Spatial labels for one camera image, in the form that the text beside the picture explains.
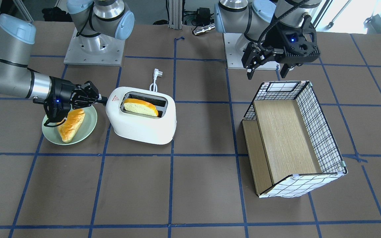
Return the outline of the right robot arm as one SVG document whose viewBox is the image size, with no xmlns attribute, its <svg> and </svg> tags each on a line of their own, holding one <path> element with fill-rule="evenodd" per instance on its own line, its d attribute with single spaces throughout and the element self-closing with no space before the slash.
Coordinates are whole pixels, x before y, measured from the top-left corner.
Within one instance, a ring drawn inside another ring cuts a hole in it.
<svg viewBox="0 0 381 238">
<path fill-rule="evenodd" d="M 122 0 L 68 0 L 66 6 L 80 39 L 125 40 L 133 31 L 135 16 Z M 66 124 L 72 109 L 107 104 L 91 81 L 74 84 L 30 69 L 35 36 L 31 22 L 0 12 L 0 94 L 42 104 L 50 128 Z"/>
</svg>

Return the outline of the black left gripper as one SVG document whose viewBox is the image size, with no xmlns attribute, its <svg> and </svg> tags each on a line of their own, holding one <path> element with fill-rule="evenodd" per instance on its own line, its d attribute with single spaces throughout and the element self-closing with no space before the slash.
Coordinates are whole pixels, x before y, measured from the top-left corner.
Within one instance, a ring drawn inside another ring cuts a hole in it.
<svg viewBox="0 0 381 238">
<path fill-rule="evenodd" d="M 317 60 L 320 50 L 311 20 L 310 15 L 303 15 L 302 25 L 297 27 L 278 21 L 274 26 L 268 26 L 258 40 L 250 42 L 242 56 L 248 80 L 252 79 L 255 69 L 269 61 L 283 64 L 280 77 L 284 79 L 296 66 Z"/>
</svg>

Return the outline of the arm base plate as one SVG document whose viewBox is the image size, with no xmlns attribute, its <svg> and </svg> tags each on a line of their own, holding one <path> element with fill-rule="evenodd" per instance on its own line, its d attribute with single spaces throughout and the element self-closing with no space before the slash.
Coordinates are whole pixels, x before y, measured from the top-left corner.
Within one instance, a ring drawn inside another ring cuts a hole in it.
<svg viewBox="0 0 381 238">
<path fill-rule="evenodd" d="M 106 35 L 93 38 L 76 36 L 74 29 L 68 50 L 66 65 L 121 66 L 125 41 Z"/>
<path fill-rule="evenodd" d="M 224 49 L 228 69 L 245 69 L 242 66 L 242 56 L 249 41 L 243 33 L 224 33 Z"/>
</svg>

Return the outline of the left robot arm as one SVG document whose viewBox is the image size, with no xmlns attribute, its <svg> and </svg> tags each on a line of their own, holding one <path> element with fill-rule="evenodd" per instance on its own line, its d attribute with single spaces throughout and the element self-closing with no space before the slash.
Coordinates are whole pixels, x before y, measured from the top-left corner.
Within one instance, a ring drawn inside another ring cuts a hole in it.
<svg viewBox="0 0 381 238">
<path fill-rule="evenodd" d="M 312 14 L 320 0 L 220 0 L 214 23 L 220 33 L 241 33 L 248 41 L 241 63 L 252 79 L 255 69 L 274 61 L 282 78 L 320 56 Z"/>
</svg>

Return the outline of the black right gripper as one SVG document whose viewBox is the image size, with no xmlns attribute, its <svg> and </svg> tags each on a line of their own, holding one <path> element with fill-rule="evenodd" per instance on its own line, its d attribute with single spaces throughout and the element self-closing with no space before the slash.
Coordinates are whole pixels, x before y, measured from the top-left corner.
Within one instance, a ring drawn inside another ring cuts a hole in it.
<svg viewBox="0 0 381 238">
<path fill-rule="evenodd" d="M 56 128 L 65 123 L 72 105 L 73 109 L 80 109 L 90 107 L 95 103 L 104 106 L 107 104 L 108 98 L 100 98 L 98 89 L 91 81 L 86 81 L 84 85 L 81 85 L 52 76 L 49 79 L 51 86 L 47 98 L 38 99 L 37 96 L 33 97 L 34 103 L 44 106 L 47 116 L 47 120 L 44 122 L 45 127 Z M 79 95 L 85 95 L 86 97 L 74 99 L 75 96 Z"/>
</svg>

